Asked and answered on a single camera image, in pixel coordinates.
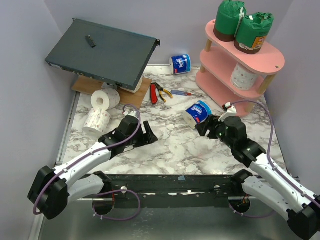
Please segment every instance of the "gray wall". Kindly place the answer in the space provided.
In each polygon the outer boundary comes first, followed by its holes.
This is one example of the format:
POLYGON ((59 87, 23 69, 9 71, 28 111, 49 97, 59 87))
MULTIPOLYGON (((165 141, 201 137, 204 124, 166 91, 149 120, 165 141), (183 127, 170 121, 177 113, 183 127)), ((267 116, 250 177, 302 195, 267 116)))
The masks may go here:
POLYGON ((73 75, 44 59, 62 36, 43 0, 0 1, 0 238, 28 239, 34 177, 53 166, 73 75))
MULTIPOLYGON (((248 13, 275 15, 270 38, 284 19, 293 0, 245 0, 248 13)), ((64 33, 79 18, 149 35, 161 40, 150 64, 169 64, 169 57, 188 53, 200 64, 205 47, 206 24, 216 18, 222 0, 45 0, 64 33)))
POLYGON ((266 93, 289 170, 320 194, 320 1, 295 0, 271 43, 284 69, 266 93))

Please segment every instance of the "green bag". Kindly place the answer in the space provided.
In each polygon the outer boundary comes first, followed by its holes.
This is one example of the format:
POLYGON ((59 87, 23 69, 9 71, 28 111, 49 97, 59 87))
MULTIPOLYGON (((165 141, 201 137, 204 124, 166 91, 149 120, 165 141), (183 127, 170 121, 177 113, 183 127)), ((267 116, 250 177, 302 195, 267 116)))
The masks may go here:
POLYGON ((224 42, 233 41, 241 19, 246 13, 244 2, 224 0, 220 4, 216 15, 213 30, 215 36, 224 42))
POLYGON ((271 13, 257 12, 242 19, 236 34, 234 46, 247 54, 255 54, 261 50, 274 22, 271 13))

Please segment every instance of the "red utility knife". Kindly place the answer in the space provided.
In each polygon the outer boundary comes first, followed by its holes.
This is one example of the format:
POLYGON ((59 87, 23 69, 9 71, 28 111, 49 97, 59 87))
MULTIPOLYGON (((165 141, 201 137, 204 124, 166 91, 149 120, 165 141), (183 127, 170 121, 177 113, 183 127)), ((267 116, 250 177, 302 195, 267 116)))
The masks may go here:
POLYGON ((158 102, 158 97, 157 97, 157 88, 154 83, 151 83, 150 85, 150 96, 151 96, 151 102, 152 104, 156 104, 158 102))

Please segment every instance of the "marble tabletop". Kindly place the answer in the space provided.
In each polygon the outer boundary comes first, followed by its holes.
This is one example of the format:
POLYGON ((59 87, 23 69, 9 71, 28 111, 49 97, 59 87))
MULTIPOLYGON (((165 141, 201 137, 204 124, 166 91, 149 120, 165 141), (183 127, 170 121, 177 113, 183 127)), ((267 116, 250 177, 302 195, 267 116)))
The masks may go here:
MULTIPOLYGON (((103 171, 106 174, 159 174, 159 175, 233 175, 246 167, 236 161, 230 149, 219 140, 200 137, 191 129, 182 117, 182 113, 199 100, 206 102, 214 115, 221 115, 223 110, 207 96, 196 84, 195 77, 199 70, 193 67, 190 73, 171 75, 168 66, 147 66, 143 76, 157 81, 167 90, 185 90, 196 92, 196 96, 174 95, 172 99, 165 96, 167 102, 160 98, 152 105, 150 93, 147 92, 141 105, 141 121, 149 124, 158 137, 158 141, 114 157, 91 171, 103 171)), ((82 132, 82 127, 92 108, 91 96, 80 95, 71 133, 66 146, 63 163, 90 148, 98 139, 82 132)), ((265 98, 260 101, 266 104, 265 98)), ((117 128, 123 119, 122 105, 108 110, 111 114, 107 131, 117 128)), ((270 137, 270 122, 266 113, 255 106, 251 114, 242 118, 246 124, 248 137, 258 142, 265 149, 270 137)), ((271 157, 285 169, 285 162, 273 135, 271 157)))

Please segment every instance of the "pink shelf tier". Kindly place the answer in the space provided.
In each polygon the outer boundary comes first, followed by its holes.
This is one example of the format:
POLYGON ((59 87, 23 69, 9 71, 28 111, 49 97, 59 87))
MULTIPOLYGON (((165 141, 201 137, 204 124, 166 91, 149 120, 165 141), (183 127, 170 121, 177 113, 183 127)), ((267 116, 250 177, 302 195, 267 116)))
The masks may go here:
POLYGON ((231 75, 237 65, 237 61, 222 51, 219 47, 212 46, 210 51, 203 50, 200 53, 200 61, 205 69, 207 69, 239 97, 256 100, 262 95, 257 92, 261 83, 264 81, 264 78, 260 75, 253 87, 248 91, 243 91, 231 83, 231 75))
POLYGON ((214 19, 206 25, 205 33, 207 37, 247 69, 256 74, 274 75, 285 66, 283 54, 268 42, 263 44, 258 53, 246 54, 236 49, 233 41, 220 41, 214 34, 215 22, 214 19))
MULTIPOLYGON (((215 76, 213 76, 208 71, 198 71, 195 76, 195 82, 220 107, 222 107, 224 104, 228 102, 243 100, 243 98, 235 95, 222 82, 220 82, 215 76)), ((249 114, 249 112, 245 111, 246 106, 246 102, 238 103, 235 105, 237 116, 244 117, 249 114)))

